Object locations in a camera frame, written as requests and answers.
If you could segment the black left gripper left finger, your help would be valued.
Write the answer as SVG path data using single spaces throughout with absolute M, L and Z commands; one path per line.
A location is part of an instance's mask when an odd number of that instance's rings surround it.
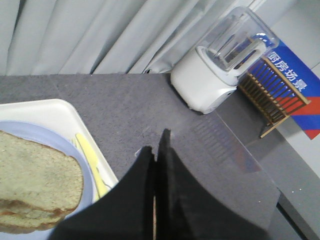
M 125 176 L 93 205 L 60 222 L 51 240 L 151 240 L 156 162 L 144 146 Z

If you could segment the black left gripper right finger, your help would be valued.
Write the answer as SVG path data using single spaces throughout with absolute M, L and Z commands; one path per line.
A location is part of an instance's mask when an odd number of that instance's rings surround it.
M 156 164 L 157 239 L 269 239 L 280 191 L 237 141 L 218 137 L 176 152 L 165 129 Z

